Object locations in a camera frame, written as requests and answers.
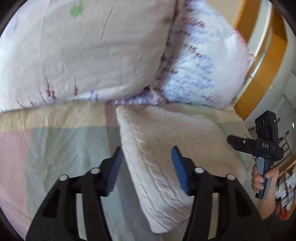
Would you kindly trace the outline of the right forearm dark sleeve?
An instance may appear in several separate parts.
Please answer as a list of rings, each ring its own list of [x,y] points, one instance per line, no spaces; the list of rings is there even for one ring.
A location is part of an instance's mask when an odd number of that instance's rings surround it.
[[[275,185],[270,185],[267,198],[259,201],[257,210],[262,219],[266,219],[274,213],[276,209],[275,194]]]

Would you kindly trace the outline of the person's right hand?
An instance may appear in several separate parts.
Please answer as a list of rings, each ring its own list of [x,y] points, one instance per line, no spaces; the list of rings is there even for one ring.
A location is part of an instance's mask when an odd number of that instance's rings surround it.
[[[251,186],[252,190],[255,193],[258,193],[260,190],[263,189],[263,182],[264,178],[267,178],[268,181],[270,181],[269,185],[269,191],[268,193],[276,193],[276,182],[279,175],[279,169],[278,168],[271,168],[269,171],[266,172],[265,176],[259,175],[258,168],[256,165],[252,167],[252,180],[251,180]]]

